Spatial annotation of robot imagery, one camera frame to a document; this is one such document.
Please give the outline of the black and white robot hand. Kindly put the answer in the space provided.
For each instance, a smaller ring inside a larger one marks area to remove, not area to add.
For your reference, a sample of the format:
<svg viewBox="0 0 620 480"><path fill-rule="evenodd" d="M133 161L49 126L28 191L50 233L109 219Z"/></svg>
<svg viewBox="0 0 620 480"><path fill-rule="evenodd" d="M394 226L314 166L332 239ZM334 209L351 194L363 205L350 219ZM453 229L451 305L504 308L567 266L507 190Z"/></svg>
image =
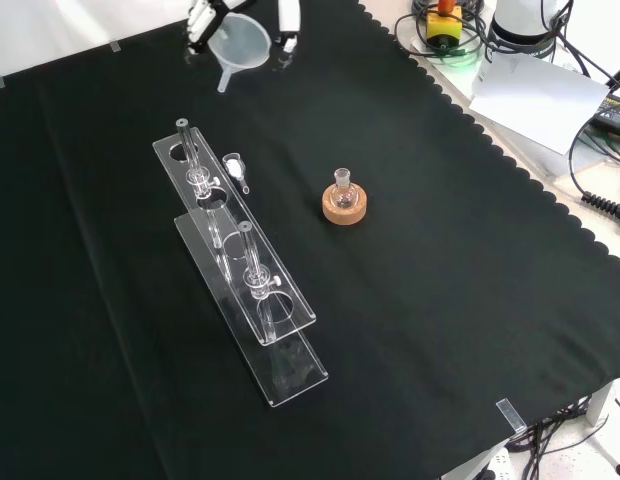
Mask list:
<svg viewBox="0 0 620 480"><path fill-rule="evenodd" d="M186 23L187 47L201 53L212 35L230 13L239 13L253 4L248 0L196 0L188 11ZM301 6L297 0L278 1L280 49L292 55L301 30Z"/></svg>

